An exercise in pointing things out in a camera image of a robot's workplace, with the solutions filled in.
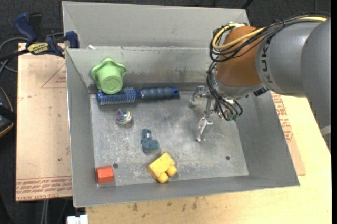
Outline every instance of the green plastic cup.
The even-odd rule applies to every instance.
[[[125,73],[125,66],[111,58],[104,59],[91,69],[91,76],[96,81],[97,88],[106,94],[115,94],[122,89]]]

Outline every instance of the red block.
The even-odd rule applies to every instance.
[[[114,171],[111,166],[103,166],[96,168],[97,183],[109,183],[114,180]]]

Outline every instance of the blue handle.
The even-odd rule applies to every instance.
[[[30,43],[37,40],[37,36],[34,33],[33,28],[28,22],[27,12],[19,14],[14,20],[14,25],[22,35],[26,36],[29,39]]]
[[[161,99],[179,96],[179,89],[176,87],[151,88],[141,91],[143,99]]]

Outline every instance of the yellow cable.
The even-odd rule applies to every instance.
[[[327,19],[324,18],[324,17],[311,16],[311,17],[302,17],[302,18],[299,18],[299,20],[317,20],[317,21],[324,22],[324,21],[326,21]],[[244,40],[245,38],[251,38],[251,37],[255,36],[256,34],[258,34],[259,32],[261,32],[261,31],[264,30],[264,29],[265,29],[265,27],[260,28],[260,29],[257,29],[257,30],[255,30],[255,31],[253,31],[253,32],[250,32],[249,34],[246,34],[246,35],[244,35],[244,36],[242,36],[242,37],[239,37],[238,39],[236,39],[236,40],[234,40],[234,41],[228,42],[228,43],[226,43],[226,44],[224,44],[224,45],[221,45],[221,46],[217,46],[217,45],[216,45],[216,41],[217,41],[218,37],[219,37],[219,36],[223,33],[223,31],[225,30],[225,29],[222,28],[222,29],[216,34],[216,36],[214,37],[214,39],[213,39],[213,41],[212,41],[212,46],[213,46],[214,49],[217,49],[217,50],[221,50],[221,49],[225,49],[225,48],[228,48],[228,47],[232,47],[232,46],[234,46],[235,44],[237,44],[238,42]]]
[[[226,24],[223,28],[221,28],[219,30],[219,32],[217,32],[217,34],[215,35],[215,37],[213,38],[212,41],[212,46],[214,48],[217,48],[218,46],[216,45],[217,39],[227,30],[229,29],[229,27],[241,27],[241,26],[245,26],[245,24],[238,24],[238,23],[230,23],[230,24]]]

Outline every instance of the yellow block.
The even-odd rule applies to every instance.
[[[147,170],[151,176],[160,183],[165,183],[169,176],[177,173],[177,168],[174,166],[175,162],[168,153],[162,154],[158,159],[153,161]]]

